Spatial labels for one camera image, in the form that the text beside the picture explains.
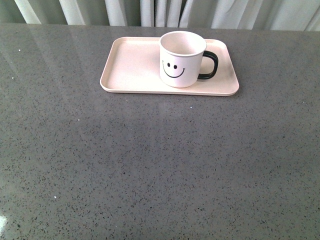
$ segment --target white mug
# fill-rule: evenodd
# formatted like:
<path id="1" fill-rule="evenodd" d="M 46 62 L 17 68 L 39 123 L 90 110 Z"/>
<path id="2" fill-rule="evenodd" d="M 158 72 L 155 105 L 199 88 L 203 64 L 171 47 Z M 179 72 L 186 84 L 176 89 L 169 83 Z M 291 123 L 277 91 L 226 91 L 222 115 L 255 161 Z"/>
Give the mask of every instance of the white mug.
<path id="1" fill-rule="evenodd" d="M 193 32 L 172 31 L 160 38 L 160 78 L 175 88 L 186 88 L 197 79 L 210 79 L 218 69 L 218 57 L 206 51 L 206 41 Z M 214 61 L 211 73 L 199 74 L 203 57 Z"/>

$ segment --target drawn smile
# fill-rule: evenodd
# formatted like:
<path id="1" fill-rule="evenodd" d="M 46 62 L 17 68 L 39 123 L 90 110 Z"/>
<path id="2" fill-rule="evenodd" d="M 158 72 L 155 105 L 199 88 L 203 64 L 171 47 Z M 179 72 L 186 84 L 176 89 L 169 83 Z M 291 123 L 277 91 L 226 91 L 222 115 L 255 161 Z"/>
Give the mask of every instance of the drawn smile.
<path id="1" fill-rule="evenodd" d="M 170 76 L 165 70 L 164 61 L 162 61 L 162 67 L 163 67 L 163 70 L 164 70 L 165 74 L 167 74 L 168 77 L 173 78 L 173 79 L 176 79 L 176 78 L 180 77 L 185 72 L 185 68 L 183 68 L 182 73 L 179 76 Z"/>

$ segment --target white curtain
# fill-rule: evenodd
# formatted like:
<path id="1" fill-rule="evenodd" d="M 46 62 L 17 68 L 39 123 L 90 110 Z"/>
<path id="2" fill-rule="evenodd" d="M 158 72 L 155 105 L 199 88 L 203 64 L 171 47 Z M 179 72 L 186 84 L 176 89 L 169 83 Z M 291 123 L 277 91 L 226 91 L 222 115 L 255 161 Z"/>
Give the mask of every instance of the white curtain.
<path id="1" fill-rule="evenodd" d="M 0 0 L 0 23 L 320 31 L 320 0 Z"/>

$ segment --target beige tray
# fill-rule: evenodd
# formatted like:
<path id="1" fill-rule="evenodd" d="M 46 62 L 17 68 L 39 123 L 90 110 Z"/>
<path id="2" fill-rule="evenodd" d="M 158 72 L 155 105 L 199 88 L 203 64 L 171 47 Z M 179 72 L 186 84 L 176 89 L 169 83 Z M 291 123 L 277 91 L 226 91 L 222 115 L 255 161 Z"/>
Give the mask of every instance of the beige tray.
<path id="1" fill-rule="evenodd" d="M 218 70 L 209 80 L 198 80 L 185 88 L 166 85 L 160 79 L 160 47 L 158 37 L 121 37 L 113 42 L 100 84 L 113 93 L 180 94 L 230 96 L 239 89 L 238 79 L 227 46 L 214 39 L 206 39 L 206 50 L 219 59 Z M 214 63 L 203 58 L 200 73 L 212 71 Z"/>

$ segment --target countertop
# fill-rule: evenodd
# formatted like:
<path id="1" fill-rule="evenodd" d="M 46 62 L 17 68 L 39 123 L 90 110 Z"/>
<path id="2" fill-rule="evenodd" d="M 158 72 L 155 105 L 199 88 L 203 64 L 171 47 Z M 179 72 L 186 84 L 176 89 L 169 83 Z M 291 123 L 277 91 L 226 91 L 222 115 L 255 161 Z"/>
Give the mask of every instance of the countertop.
<path id="1" fill-rule="evenodd" d="M 320 32 L 184 28 L 232 96 L 102 89 L 115 39 L 174 30 L 0 25 L 0 239 L 320 238 Z"/>

